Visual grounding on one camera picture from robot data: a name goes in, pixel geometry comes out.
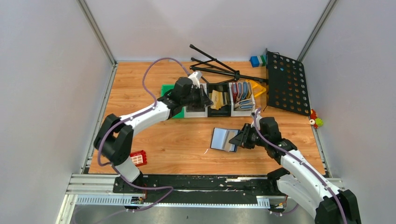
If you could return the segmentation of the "blue card holder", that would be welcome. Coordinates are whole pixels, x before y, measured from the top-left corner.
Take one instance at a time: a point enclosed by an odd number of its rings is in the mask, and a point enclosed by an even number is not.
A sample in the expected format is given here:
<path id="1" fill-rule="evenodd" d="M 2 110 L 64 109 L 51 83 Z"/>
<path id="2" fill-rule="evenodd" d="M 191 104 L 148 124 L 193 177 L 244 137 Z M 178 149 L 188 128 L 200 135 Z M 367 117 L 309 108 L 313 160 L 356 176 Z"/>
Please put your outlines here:
<path id="1" fill-rule="evenodd" d="M 235 144 L 229 143 L 229 141 L 239 134 L 239 132 L 240 130 L 238 129 L 224 129 L 215 127 L 212 132 L 210 148 L 235 153 L 237 151 L 237 146 Z"/>

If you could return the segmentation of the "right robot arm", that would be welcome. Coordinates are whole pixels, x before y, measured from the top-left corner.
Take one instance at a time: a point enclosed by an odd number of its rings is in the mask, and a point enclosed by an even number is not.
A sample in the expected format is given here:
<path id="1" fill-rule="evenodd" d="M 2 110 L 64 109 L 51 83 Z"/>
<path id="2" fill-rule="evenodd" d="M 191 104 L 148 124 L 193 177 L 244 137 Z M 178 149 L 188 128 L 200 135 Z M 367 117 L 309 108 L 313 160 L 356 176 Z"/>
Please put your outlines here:
<path id="1" fill-rule="evenodd" d="M 273 117 L 258 116 L 229 140 L 238 147 L 263 147 L 281 168 L 268 173 L 275 189 L 292 197 L 317 224 L 360 224 L 357 198 L 323 177 L 298 148 L 283 138 Z"/>

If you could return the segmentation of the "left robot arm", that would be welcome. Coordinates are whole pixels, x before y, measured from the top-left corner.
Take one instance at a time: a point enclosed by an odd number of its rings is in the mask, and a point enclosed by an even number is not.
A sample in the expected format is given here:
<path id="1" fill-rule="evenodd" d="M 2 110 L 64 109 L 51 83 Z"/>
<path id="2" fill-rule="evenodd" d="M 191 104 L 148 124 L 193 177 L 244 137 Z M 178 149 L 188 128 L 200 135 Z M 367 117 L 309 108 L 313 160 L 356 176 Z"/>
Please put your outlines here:
<path id="1" fill-rule="evenodd" d="M 93 146 L 99 156 L 105 156 L 114 169 L 127 181 L 134 182 L 141 171 L 130 157 L 133 138 L 154 124 L 169 120 L 184 107 L 206 108 L 213 105 L 203 86 L 191 78 L 179 78 L 173 89 L 153 104 L 130 115 L 108 115 L 102 123 Z"/>

